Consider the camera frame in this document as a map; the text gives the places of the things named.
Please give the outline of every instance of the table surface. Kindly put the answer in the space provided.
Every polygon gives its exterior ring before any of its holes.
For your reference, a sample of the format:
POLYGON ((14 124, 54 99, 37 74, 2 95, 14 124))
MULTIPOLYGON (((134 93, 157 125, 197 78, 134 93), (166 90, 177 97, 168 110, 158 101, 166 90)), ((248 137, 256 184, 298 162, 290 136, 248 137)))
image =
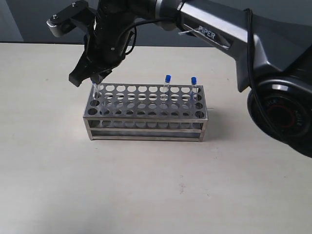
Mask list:
POLYGON ((198 142, 90 141, 83 46, 0 44, 1 234, 307 234, 312 160, 262 133, 235 62, 214 48, 138 47, 111 83, 204 85, 198 142))

